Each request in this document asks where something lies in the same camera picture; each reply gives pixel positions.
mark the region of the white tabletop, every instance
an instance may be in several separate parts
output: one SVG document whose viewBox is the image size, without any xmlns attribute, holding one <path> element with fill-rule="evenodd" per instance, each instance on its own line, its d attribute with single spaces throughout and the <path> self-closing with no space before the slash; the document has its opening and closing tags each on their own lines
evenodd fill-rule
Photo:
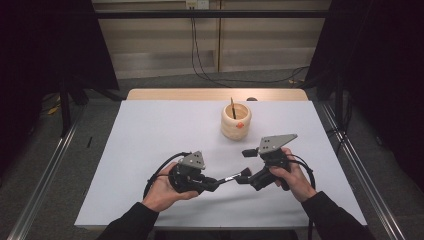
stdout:
<svg viewBox="0 0 424 240">
<path fill-rule="evenodd" d="M 208 177 L 221 179 L 245 167 L 263 167 L 241 151 L 261 137 L 295 133 L 287 144 L 314 170 L 317 190 L 366 225 L 312 102 L 243 102 L 252 110 L 248 136 L 235 142 L 220 132 L 220 112 L 228 101 L 124 101 L 100 160 L 76 226 L 102 229 L 143 195 L 147 179 L 169 157 L 202 151 Z M 290 192 L 271 184 L 256 191 L 235 181 L 215 192 L 179 201 L 159 215 L 162 229 L 275 229 L 305 227 L 308 217 Z"/>
</svg>

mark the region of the person's right hand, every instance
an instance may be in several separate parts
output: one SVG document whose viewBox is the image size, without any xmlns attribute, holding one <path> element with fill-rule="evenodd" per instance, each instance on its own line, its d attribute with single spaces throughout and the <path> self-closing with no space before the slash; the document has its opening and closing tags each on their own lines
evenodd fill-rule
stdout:
<svg viewBox="0 0 424 240">
<path fill-rule="evenodd" d="M 287 155 L 287 158 L 290 160 L 295 160 L 288 148 L 281 148 L 281 151 Z M 308 200 L 309 198 L 313 197 L 317 192 L 315 189 L 312 188 L 311 184 L 306 179 L 305 175 L 303 174 L 302 170 L 300 169 L 299 164 L 297 163 L 289 163 L 289 166 L 291 168 L 291 172 L 286 171 L 284 168 L 281 167 L 270 167 L 269 171 L 274 174 L 277 177 L 284 178 L 286 180 L 287 184 L 290 186 L 290 190 L 292 191 L 294 197 L 299 202 L 304 202 Z M 281 185 L 281 182 L 277 180 L 275 182 L 277 186 Z"/>
</svg>

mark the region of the cable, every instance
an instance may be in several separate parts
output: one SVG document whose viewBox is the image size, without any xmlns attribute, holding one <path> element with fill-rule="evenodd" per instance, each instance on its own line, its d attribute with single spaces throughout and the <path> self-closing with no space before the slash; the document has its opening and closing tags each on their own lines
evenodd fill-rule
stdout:
<svg viewBox="0 0 424 240">
<path fill-rule="evenodd" d="M 292 71 L 292 75 L 290 75 L 290 76 L 288 76 L 288 77 L 286 77 L 286 78 L 283 78 L 283 79 L 272 80 L 272 81 L 254 81 L 254 80 L 239 80 L 239 79 L 226 79 L 226 78 L 215 79 L 214 81 L 226 81 L 226 82 L 247 82 L 247 83 L 265 83 L 265 84 L 268 84 L 268 83 L 277 83 L 277 82 L 284 82 L 284 81 L 288 81 L 288 80 L 290 80 L 290 79 L 294 78 L 297 74 L 301 73 L 303 69 L 307 69 L 307 68 L 309 68 L 309 66 L 304 66 L 304 67 L 298 67 L 298 68 L 295 68 L 295 69 Z"/>
<path fill-rule="evenodd" d="M 301 165 L 303 168 L 305 168 L 306 172 L 308 173 L 309 181 L 311 182 L 312 188 L 316 189 L 315 177 L 314 177 L 314 174 L 312 173 L 313 170 L 308 166 L 308 164 L 305 162 L 305 160 L 303 160 L 301 157 L 294 155 L 294 154 L 289 154 L 287 156 L 292 156 L 292 157 L 298 158 L 302 161 L 302 162 L 300 162 L 300 161 L 296 161 L 296 160 L 288 160 L 288 162 L 297 163 L 297 164 Z M 314 222 L 311 219 L 309 219 L 309 222 L 308 222 L 308 240 L 312 240 L 313 227 L 314 227 Z"/>
<path fill-rule="evenodd" d="M 168 160 L 166 160 L 159 168 L 158 170 L 156 170 L 156 172 L 150 177 L 149 180 L 147 180 L 147 185 L 144 188 L 144 193 L 143 193 L 143 198 L 145 198 L 147 196 L 147 193 L 149 192 L 150 188 L 152 187 L 153 183 L 155 182 L 156 178 L 158 177 L 159 172 L 169 163 L 171 162 L 174 158 L 177 157 L 186 157 L 188 155 L 190 155 L 191 153 L 186 153 L 186 152 L 181 152 L 181 153 L 177 153 L 174 156 L 170 157 Z"/>
<path fill-rule="evenodd" d="M 197 60 L 199 62 L 200 65 L 200 69 L 202 70 L 203 74 L 205 75 L 205 77 L 203 77 L 202 75 L 200 75 L 197 70 L 196 67 L 194 66 L 194 49 L 196 48 L 196 53 L 197 53 Z M 203 70 L 203 66 L 202 66 L 202 61 L 200 60 L 200 55 L 199 55 L 199 46 L 197 44 L 197 29 L 196 29 L 196 20 L 194 18 L 191 18 L 191 65 L 193 66 L 193 70 L 196 73 L 196 75 L 204 80 L 208 80 L 210 82 L 213 82 L 217 85 L 226 87 L 226 88 L 231 88 L 230 86 L 227 86 L 225 84 L 222 83 L 218 83 L 214 80 L 212 80 Z"/>
<path fill-rule="evenodd" d="M 191 18 L 191 33 L 192 33 L 192 47 L 191 47 L 191 64 L 193 67 L 193 70 L 195 72 L 195 74 L 207 81 L 213 82 L 215 84 L 218 84 L 220 86 L 226 87 L 226 88 L 231 88 L 231 86 L 225 85 L 223 83 L 219 83 L 219 81 L 223 81 L 223 82 L 246 82 L 246 83 L 265 83 L 265 84 L 269 84 L 269 83 L 277 83 L 277 82 L 284 82 L 290 79 L 294 79 L 294 77 L 296 75 L 298 75 L 299 73 L 301 73 L 304 69 L 309 68 L 309 66 L 303 66 L 303 67 L 298 67 L 293 69 L 292 74 L 289 77 L 283 78 L 283 79 L 278 79 L 278 80 L 273 80 L 273 81 L 250 81 L 250 80 L 239 80 L 239 79 L 226 79 L 226 78 L 219 78 L 219 79 L 212 79 L 211 77 L 209 77 L 208 74 L 206 74 L 206 72 L 203 69 L 203 65 L 202 65 L 202 61 L 200 60 L 200 55 L 199 55 L 199 46 L 198 46 L 198 42 L 197 42 L 197 28 L 196 28 L 196 20 L 194 18 Z M 197 54 L 197 60 L 199 62 L 199 66 L 200 69 L 202 70 L 202 74 L 204 76 L 202 76 L 201 74 L 199 74 L 196 70 L 195 64 L 194 64 L 194 50 L 196 49 L 196 54 Z"/>
</svg>

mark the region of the black cord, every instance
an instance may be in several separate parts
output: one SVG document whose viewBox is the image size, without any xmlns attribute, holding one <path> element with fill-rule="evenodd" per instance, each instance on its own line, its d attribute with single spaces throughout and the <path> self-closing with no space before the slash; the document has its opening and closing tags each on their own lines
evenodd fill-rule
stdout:
<svg viewBox="0 0 424 240">
<path fill-rule="evenodd" d="M 298 75 L 299 73 L 301 73 L 304 69 L 309 68 L 309 66 L 303 66 L 303 67 L 298 67 L 293 69 L 291 76 L 283 78 L 283 79 L 278 79 L 278 80 L 273 80 L 273 81 L 250 81 L 250 80 L 239 80 L 239 79 L 226 79 L 226 78 L 219 78 L 219 79 L 212 79 L 211 77 L 209 77 L 208 74 L 206 74 L 206 72 L 203 69 L 203 65 L 202 65 L 202 61 L 200 60 L 200 55 L 199 55 L 199 46 L 197 43 L 197 28 L 196 28 L 196 20 L 194 18 L 191 18 L 191 34 L 192 34 L 192 46 L 191 46 L 191 64 L 193 67 L 193 70 L 195 72 L 195 74 L 207 81 L 213 82 L 215 84 L 221 85 L 223 87 L 226 88 L 231 88 L 231 86 L 225 85 L 223 83 L 219 83 L 218 81 L 223 81 L 223 82 L 246 82 L 246 83 L 277 83 L 277 82 L 284 82 L 290 79 L 294 79 L 294 77 L 296 75 Z M 196 67 L 194 65 L 194 50 L 196 49 L 196 54 L 197 54 L 197 60 L 199 62 L 199 66 L 200 69 L 202 70 L 202 74 L 204 76 L 202 76 L 201 74 L 199 74 L 196 70 Z"/>
<path fill-rule="evenodd" d="M 174 158 L 177 157 L 186 157 L 188 155 L 190 155 L 191 153 L 186 153 L 186 152 L 181 152 L 181 153 L 177 153 L 174 156 L 170 157 L 168 160 L 166 160 L 159 168 L 158 170 L 156 170 L 156 172 L 150 177 L 149 180 L 147 180 L 147 185 L 144 188 L 144 193 L 143 193 L 143 198 L 145 198 L 147 196 L 147 193 L 149 192 L 150 188 L 152 187 L 153 183 L 155 182 L 156 178 L 158 177 L 159 172 L 169 163 L 171 162 Z"/>
<path fill-rule="evenodd" d="M 292 75 L 290 75 L 290 76 L 288 76 L 286 78 L 283 78 L 283 79 L 277 79 L 277 80 L 272 80 L 272 81 L 254 81 L 254 80 L 240 80 L 240 79 L 227 79 L 227 78 L 215 79 L 214 81 L 245 82 L 245 83 L 265 83 L 265 84 L 268 84 L 268 83 L 278 83 L 278 82 L 288 81 L 288 80 L 294 78 L 296 75 L 298 75 L 299 73 L 301 73 L 303 69 L 307 69 L 307 68 L 309 68 L 309 66 L 295 68 L 292 71 Z"/>
<path fill-rule="evenodd" d="M 197 53 L 197 60 L 199 62 L 200 65 L 200 69 L 202 70 L 203 75 L 200 75 L 197 70 L 196 67 L 194 66 L 194 49 L 196 48 L 196 53 Z M 191 18 L 191 65 L 193 67 L 194 73 L 196 73 L 196 75 L 204 80 L 208 80 L 210 82 L 213 82 L 217 85 L 226 87 L 226 88 L 231 88 L 230 86 L 227 86 L 225 84 L 222 83 L 218 83 L 214 80 L 212 80 L 207 74 L 206 72 L 203 70 L 203 65 L 202 65 L 202 61 L 200 60 L 200 55 L 199 55 L 199 46 L 197 44 L 197 29 L 196 29 L 196 20 L 194 18 Z"/>
<path fill-rule="evenodd" d="M 296 161 L 296 160 L 288 160 L 288 162 L 297 163 L 297 164 L 301 165 L 303 168 L 306 169 L 306 172 L 308 173 L 308 176 L 309 176 L 309 181 L 311 182 L 311 186 L 312 186 L 313 189 L 316 189 L 315 177 L 314 177 L 314 174 L 312 173 L 313 170 L 308 166 L 308 164 L 305 162 L 305 160 L 303 160 L 301 157 L 296 156 L 294 154 L 289 154 L 287 156 L 292 156 L 292 157 L 298 158 L 298 159 L 300 159 L 302 161 L 302 162 L 300 162 L 300 161 Z M 314 222 L 311 219 L 309 219 L 309 223 L 308 223 L 308 240 L 312 240 L 312 230 L 313 230 L 313 227 L 314 227 Z"/>
</svg>

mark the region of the wooden cup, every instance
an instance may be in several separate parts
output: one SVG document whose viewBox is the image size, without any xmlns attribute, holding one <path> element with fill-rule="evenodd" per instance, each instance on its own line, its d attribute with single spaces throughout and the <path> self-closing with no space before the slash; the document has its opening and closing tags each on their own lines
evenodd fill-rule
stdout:
<svg viewBox="0 0 424 240">
<path fill-rule="evenodd" d="M 239 141 L 249 132 L 252 112 L 249 107 L 241 103 L 234 103 L 236 119 L 233 116 L 231 104 L 224 107 L 221 113 L 221 132 L 227 138 Z"/>
</svg>

